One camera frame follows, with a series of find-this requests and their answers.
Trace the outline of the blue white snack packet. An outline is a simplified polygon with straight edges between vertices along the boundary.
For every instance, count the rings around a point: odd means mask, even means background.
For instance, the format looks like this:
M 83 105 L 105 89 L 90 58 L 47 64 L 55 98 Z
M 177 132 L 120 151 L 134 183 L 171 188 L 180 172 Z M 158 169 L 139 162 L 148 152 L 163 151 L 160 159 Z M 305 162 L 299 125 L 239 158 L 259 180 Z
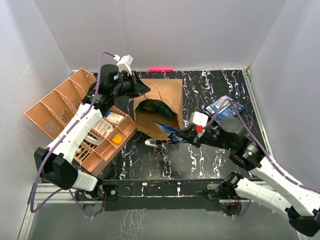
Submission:
M 214 116 L 215 112 L 220 107 L 222 107 L 222 109 L 219 111 L 219 114 L 215 118 L 215 121 L 218 124 L 220 124 L 224 118 L 228 118 L 228 117 L 236 118 L 237 117 L 237 114 L 236 114 L 234 108 L 232 107 L 231 103 L 229 101 L 226 101 L 226 99 L 230 99 L 232 101 L 234 107 L 237 109 L 237 111 L 239 113 L 242 113 L 246 109 L 246 107 L 244 105 L 231 99 L 227 95 L 220 97 L 219 99 L 217 99 L 216 101 L 212 102 L 211 104 L 209 104 L 208 106 L 206 106 L 204 108 L 204 112 L 212 118 Z

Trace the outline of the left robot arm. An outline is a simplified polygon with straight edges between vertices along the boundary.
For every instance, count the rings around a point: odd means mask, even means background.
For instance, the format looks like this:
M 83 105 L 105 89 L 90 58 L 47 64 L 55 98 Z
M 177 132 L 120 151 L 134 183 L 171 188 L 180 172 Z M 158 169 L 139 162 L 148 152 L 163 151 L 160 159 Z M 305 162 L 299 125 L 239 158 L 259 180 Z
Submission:
M 46 148 L 38 147 L 34 152 L 37 168 L 35 182 L 42 178 L 63 190 L 80 189 L 91 199 L 99 199 L 104 188 L 98 184 L 98 179 L 77 170 L 72 164 L 76 150 L 114 105 L 116 98 L 137 98 L 150 90 L 134 70 L 120 70 L 113 64 L 101 66 L 96 82 L 89 87 L 67 126 Z

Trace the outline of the brown paper bag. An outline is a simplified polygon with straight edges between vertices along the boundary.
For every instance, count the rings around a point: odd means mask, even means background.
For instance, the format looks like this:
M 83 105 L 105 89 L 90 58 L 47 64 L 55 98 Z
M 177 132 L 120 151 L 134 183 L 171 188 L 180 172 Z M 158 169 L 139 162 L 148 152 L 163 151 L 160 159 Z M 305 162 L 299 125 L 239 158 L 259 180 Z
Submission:
M 156 141 L 170 141 L 169 134 L 184 127 L 184 93 L 182 79 L 143 78 L 150 88 L 133 101 L 134 121 L 139 132 Z M 168 127 L 166 133 L 161 127 Z

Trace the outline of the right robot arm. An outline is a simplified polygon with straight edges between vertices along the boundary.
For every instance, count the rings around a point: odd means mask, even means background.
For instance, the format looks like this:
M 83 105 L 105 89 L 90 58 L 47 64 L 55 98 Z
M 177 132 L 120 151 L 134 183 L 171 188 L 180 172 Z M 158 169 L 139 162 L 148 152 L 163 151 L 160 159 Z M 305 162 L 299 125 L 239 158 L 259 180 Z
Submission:
M 217 128 L 192 124 L 177 136 L 199 148 L 201 145 L 230 151 L 229 159 L 267 183 L 272 190 L 232 173 L 222 183 L 223 194 L 252 200 L 288 219 L 299 233 L 313 237 L 320 230 L 320 194 L 296 180 L 271 158 L 238 118 L 224 118 Z

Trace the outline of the dark blue snack bag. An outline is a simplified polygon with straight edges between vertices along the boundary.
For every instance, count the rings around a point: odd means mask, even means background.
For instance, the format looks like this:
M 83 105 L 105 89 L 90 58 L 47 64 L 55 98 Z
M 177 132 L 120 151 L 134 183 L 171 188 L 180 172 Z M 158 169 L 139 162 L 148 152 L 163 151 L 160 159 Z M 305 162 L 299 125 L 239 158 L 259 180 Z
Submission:
M 177 136 L 177 133 L 179 133 L 178 130 L 172 128 L 169 125 L 166 125 L 164 123 L 160 123 L 157 121 L 153 121 L 153 123 L 159 128 L 159 130 L 162 133 L 164 133 L 169 138 L 169 140 L 172 143 L 182 143 L 183 142 L 183 139 L 181 137 Z

